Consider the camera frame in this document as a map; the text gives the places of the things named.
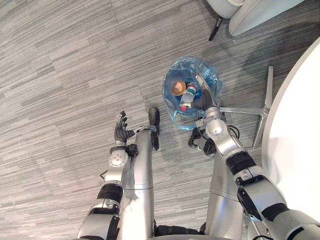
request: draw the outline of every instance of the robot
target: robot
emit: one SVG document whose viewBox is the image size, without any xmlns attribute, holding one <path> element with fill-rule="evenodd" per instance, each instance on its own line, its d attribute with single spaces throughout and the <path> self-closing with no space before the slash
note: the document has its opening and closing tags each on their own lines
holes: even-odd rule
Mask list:
<svg viewBox="0 0 320 240">
<path fill-rule="evenodd" d="M 104 183 L 77 239 L 240 240 L 246 214 L 251 220 L 249 240 L 320 240 L 320 223 L 287 207 L 281 192 L 227 126 L 206 82 L 198 75 L 196 80 L 201 97 L 184 105 L 205 111 L 205 117 L 196 121 L 188 144 L 215 158 L 206 222 L 200 231 L 156 226 L 152 152 L 159 148 L 160 114 L 152 107 L 149 124 L 134 130 L 126 130 L 124 111 L 118 116 Z M 133 136 L 134 144 L 127 145 Z"/>
</svg>

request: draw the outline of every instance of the chair base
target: chair base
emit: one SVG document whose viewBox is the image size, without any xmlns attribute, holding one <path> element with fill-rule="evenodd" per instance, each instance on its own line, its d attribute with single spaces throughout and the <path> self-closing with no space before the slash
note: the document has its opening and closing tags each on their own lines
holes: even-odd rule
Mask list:
<svg viewBox="0 0 320 240">
<path fill-rule="evenodd" d="M 271 108 L 272 104 L 272 82 L 274 77 L 274 67 L 268 67 L 268 79 L 266 82 L 266 91 L 265 91 L 265 98 L 264 98 L 264 107 L 262 108 L 236 108 L 236 107 L 220 107 L 221 112 L 226 113 L 239 113 L 239 114 L 256 114 L 260 115 L 260 121 L 258 125 L 258 129 L 256 131 L 254 140 L 253 140 L 253 147 L 257 147 L 262 139 L 262 135 L 265 129 L 267 117 Z"/>
</svg>

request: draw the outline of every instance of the plastic bottle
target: plastic bottle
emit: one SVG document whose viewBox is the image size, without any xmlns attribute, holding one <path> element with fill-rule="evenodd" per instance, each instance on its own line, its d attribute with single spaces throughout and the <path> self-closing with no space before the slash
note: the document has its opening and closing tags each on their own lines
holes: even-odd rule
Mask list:
<svg viewBox="0 0 320 240">
<path fill-rule="evenodd" d="M 194 82 L 188 83 L 186 91 L 184 92 L 184 94 L 181 97 L 181 102 L 182 103 L 191 103 L 195 98 L 196 92 L 197 92 L 196 84 Z"/>
</svg>

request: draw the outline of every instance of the white table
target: white table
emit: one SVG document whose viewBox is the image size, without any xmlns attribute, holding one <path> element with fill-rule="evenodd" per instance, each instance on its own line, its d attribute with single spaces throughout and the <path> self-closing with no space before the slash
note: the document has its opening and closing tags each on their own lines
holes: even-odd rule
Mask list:
<svg viewBox="0 0 320 240">
<path fill-rule="evenodd" d="M 262 166 L 290 209 L 320 222 L 320 38 L 278 91 L 263 132 Z"/>
</svg>

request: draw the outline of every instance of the blue plastic bag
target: blue plastic bag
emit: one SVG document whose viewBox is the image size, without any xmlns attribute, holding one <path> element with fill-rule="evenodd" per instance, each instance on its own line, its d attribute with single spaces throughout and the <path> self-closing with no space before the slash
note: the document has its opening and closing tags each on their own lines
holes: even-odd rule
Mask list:
<svg viewBox="0 0 320 240">
<path fill-rule="evenodd" d="M 162 84 L 163 100 L 172 121 L 179 129 L 186 131 L 194 129 L 196 127 L 195 122 L 198 118 L 203 118 L 205 112 L 195 108 L 181 111 L 179 108 L 181 95 L 173 95 L 171 89 L 176 81 L 195 83 L 197 91 L 194 100 L 198 99 L 201 96 L 201 88 L 195 78 L 196 75 L 201 76 L 206 81 L 217 99 L 221 93 L 223 83 L 219 80 L 216 68 L 195 57 L 180 56 L 169 68 Z"/>
</svg>

